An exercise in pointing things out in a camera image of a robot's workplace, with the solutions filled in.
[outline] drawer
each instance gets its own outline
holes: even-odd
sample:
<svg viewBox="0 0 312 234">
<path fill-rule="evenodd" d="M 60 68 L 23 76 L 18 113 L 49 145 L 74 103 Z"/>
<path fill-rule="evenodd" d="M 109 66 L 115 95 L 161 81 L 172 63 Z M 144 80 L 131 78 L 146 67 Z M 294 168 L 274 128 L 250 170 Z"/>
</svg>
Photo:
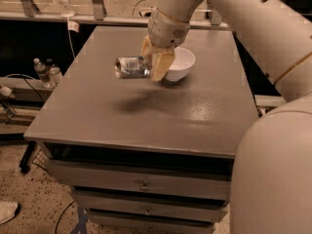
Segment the drawer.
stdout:
<svg viewBox="0 0 312 234">
<path fill-rule="evenodd" d="M 130 214 L 113 214 L 110 212 L 87 212 L 89 219 L 106 226 L 122 226 L 150 232 L 173 234 L 212 234 L 213 225 L 194 221 L 171 220 L 154 217 L 139 217 Z"/>
<path fill-rule="evenodd" d="M 72 198 L 80 207 L 136 215 L 165 216 L 205 222 L 220 222 L 226 215 L 224 207 L 209 205 L 206 200 L 155 198 L 111 192 L 72 190 Z"/>
<path fill-rule="evenodd" d="M 58 182 L 70 186 L 229 201 L 230 181 L 209 175 L 135 167 L 47 160 Z"/>
</svg>

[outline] shoe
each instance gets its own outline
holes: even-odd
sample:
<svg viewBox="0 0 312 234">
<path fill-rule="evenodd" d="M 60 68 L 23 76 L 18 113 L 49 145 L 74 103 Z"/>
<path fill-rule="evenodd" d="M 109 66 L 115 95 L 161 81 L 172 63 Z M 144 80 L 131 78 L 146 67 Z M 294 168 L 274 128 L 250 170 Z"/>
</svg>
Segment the shoe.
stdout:
<svg viewBox="0 0 312 234">
<path fill-rule="evenodd" d="M 15 217 L 19 211 L 19 203 L 0 201 L 0 224 L 5 223 Z"/>
</svg>

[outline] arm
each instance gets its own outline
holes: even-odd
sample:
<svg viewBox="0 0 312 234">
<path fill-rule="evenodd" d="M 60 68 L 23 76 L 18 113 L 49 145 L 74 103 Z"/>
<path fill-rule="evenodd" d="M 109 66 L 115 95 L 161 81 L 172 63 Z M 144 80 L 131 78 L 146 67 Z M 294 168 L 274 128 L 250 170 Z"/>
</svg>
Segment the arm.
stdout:
<svg viewBox="0 0 312 234">
<path fill-rule="evenodd" d="M 160 0 L 151 44 L 177 46 L 196 0 Z M 278 0 L 210 0 L 286 101 L 257 121 L 236 153 L 232 234 L 310 233 L 312 221 L 312 26 Z M 172 36 L 177 28 L 185 34 Z"/>
</svg>

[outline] cable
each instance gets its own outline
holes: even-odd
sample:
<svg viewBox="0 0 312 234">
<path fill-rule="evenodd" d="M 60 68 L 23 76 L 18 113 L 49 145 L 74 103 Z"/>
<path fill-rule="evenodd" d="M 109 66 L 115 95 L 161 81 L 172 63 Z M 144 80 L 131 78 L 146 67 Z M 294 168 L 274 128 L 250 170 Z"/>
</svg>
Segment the cable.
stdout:
<svg viewBox="0 0 312 234">
<path fill-rule="evenodd" d="M 43 102 L 45 102 L 45 101 L 43 100 L 43 98 L 41 97 L 41 95 L 39 94 L 39 92 L 38 92 L 34 87 L 32 87 L 32 86 L 30 85 L 30 83 L 22 76 L 22 74 L 21 74 L 20 76 L 21 76 L 22 79 L 25 81 L 25 83 L 27 83 L 28 86 L 29 86 L 34 92 L 37 93 L 37 95 L 39 96 L 39 98 L 40 98 Z"/>
<path fill-rule="evenodd" d="M 76 56 L 75 56 L 75 53 L 74 53 L 74 49 L 72 47 L 72 42 L 71 42 L 71 37 L 70 37 L 70 30 L 69 30 L 68 26 L 69 26 L 69 17 L 67 17 L 68 38 L 69 38 L 69 44 L 70 44 L 71 53 L 72 53 L 73 57 L 76 59 Z"/>
<path fill-rule="evenodd" d="M 59 222 L 60 222 L 61 217 L 65 214 L 65 212 L 67 211 L 67 209 L 68 209 L 69 207 L 71 207 L 71 205 L 74 204 L 74 203 L 75 203 L 75 201 L 71 202 L 71 203 L 64 209 L 64 211 L 62 211 L 61 215 L 60 215 L 59 218 L 58 218 L 58 222 L 57 222 L 56 229 L 55 229 L 55 234 L 58 234 L 58 226 L 59 226 Z"/>
<path fill-rule="evenodd" d="M 29 79 L 32 79 L 32 80 L 36 80 L 35 78 L 33 78 L 33 77 L 29 76 L 29 75 L 25 75 L 25 74 L 8 74 L 5 77 L 11 77 L 11 76 L 21 76 L 21 77 L 26 77 L 26 78 L 29 78 Z"/>
<path fill-rule="evenodd" d="M 136 9 L 137 5 L 138 5 L 139 3 L 141 3 L 141 2 L 144 2 L 144 1 L 147 1 L 147 0 L 139 0 L 139 1 L 135 4 L 134 9 L 133 9 L 133 15 L 135 14 L 135 9 Z"/>
</svg>

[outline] floor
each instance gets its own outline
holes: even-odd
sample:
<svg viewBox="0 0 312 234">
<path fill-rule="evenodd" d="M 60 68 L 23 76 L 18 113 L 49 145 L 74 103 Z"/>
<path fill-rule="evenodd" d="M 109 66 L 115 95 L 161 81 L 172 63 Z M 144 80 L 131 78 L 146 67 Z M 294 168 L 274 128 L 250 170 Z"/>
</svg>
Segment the floor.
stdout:
<svg viewBox="0 0 312 234">
<path fill-rule="evenodd" d="M 0 11 L 22 11 L 19 0 L 1 0 Z M 59 7 L 54 0 L 34 0 L 41 11 L 57 12 Z M 138 15 L 157 4 L 157 0 L 104 0 L 108 14 L 112 16 Z M 91 0 L 72 0 L 73 9 L 88 14 L 92 9 Z M 17 116 L 6 125 L 6 114 L 0 107 L 0 134 L 23 133 L 36 110 L 17 110 Z M 17 201 L 21 204 L 20 213 L 12 220 L 0 225 L 0 233 L 19 234 L 143 234 L 135 229 L 100 226 L 84 217 L 84 212 L 73 203 L 69 196 L 69 187 L 61 185 L 44 168 L 46 157 L 39 147 L 35 148 L 29 159 L 30 171 L 20 172 L 20 160 L 27 144 L 25 142 L 0 141 L 0 200 Z M 214 234 L 229 233 L 229 214 L 215 225 Z"/>
</svg>

